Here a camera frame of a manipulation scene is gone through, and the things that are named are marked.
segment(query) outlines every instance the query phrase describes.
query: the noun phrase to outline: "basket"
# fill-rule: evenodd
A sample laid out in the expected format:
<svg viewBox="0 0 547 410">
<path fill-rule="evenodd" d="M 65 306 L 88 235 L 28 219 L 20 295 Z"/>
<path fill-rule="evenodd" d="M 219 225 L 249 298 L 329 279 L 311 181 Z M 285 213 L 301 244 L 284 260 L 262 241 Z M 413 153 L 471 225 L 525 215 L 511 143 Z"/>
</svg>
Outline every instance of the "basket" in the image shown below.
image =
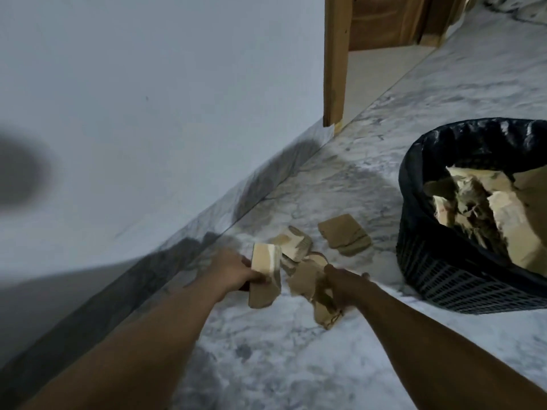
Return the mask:
<svg viewBox="0 0 547 410">
<path fill-rule="evenodd" d="M 397 260 L 426 301 L 467 314 L 547 308 L 547 279 L 487 251 L 435 219 L 426 181 L 456 165 L 513 173 L 547 164 L 547 122 L 485 118 L 441 126 L 410 147 L 399 170 Z"/>
</svg>

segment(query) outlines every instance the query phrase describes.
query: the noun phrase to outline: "floor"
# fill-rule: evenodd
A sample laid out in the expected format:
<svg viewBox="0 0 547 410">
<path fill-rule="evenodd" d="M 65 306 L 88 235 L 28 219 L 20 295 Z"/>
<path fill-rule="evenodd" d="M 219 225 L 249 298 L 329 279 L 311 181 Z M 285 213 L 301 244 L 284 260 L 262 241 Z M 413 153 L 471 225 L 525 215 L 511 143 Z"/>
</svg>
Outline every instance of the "floor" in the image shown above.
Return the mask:
<svg viewBox="0 0 547 410">
<path fill-rule="evenodd" d="M 460 315 L 412 296 L 395 260 L 401 209 L 399 164 L 420 134 L 444 123 L 486 116 L 547 116 L 547 27 L 478 7 L 425 61 L 359 115 L 301 171 L 224 234 L 249 255 L 252 242 L 292 224 L 309 233 L 335 265 L 369 272 L 393 296 L 468 337 L 547 389 L 547 310 Z M 362 254 L 329 250 L 317 223 L 351 213 L 373 237 Z M 140 312 L 174 285 L 193 279 L 210 248 Z M 370 326 L 357 313 L 331 331 L 311 306 L 282 295 L 249 310 L 245 294 L 218 304 L 199 339 L 172 409 L 413 409 Z"/>
<path fill-rule="evenodd" d="M 350 52 L 342 126 L 371 106 L 434 49 L 415 45 Z"/>
</svg>

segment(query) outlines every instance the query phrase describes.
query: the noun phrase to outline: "door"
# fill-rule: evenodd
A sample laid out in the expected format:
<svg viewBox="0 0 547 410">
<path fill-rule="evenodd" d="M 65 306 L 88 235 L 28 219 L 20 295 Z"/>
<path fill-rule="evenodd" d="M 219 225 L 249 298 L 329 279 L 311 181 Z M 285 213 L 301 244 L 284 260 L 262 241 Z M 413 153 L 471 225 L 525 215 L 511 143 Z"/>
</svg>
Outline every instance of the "door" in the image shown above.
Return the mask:
<svg viewBox="0 0 547 410">
<path fill-rule="evenodd" d="M 350 50 L 416 42 L 426 0 L 354 0 Z"/>
</svg>

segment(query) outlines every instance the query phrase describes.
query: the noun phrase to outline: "perforated basket side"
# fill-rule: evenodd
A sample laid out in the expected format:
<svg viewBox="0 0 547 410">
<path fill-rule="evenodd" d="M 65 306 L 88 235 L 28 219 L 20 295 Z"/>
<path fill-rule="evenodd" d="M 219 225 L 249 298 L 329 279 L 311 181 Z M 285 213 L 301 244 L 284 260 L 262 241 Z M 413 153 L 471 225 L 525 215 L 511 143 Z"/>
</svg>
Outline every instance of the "perforated basket side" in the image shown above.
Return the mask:
<svg viewBox="0 0 547 410">
<path fill-rule="evenodd" d="M 465 314 L 547 308 L 547 298 L 530 295 L 488 274 L 478 277 L 449 265 L 427 250 L 419 227 L 410 229 L 403 209 L 397 261 L 407 280 L 426 301 Z"/>
</svg>

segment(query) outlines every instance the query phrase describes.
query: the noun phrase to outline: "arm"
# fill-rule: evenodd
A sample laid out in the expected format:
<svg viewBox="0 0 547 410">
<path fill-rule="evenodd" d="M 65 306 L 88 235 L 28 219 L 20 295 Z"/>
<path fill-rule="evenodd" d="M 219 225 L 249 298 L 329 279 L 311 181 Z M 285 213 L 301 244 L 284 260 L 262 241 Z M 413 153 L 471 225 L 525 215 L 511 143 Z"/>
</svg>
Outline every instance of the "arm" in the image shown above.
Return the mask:
<svg viewBox="0 0 547 410">
<path fill-rule="evenodd" d="M 207 273 L 114 331 L 21 410 L 163 410 L 215 303 L 260 276 L 243 262 L 220 251 Z"/>
<path fill-rule="evenodd" d="M 355 305 L 420 410 L 539 410 L 547 393 L 477 345 L 389 296 L 366 277 L 328 265 L 335 301 Z"/>
</svg>

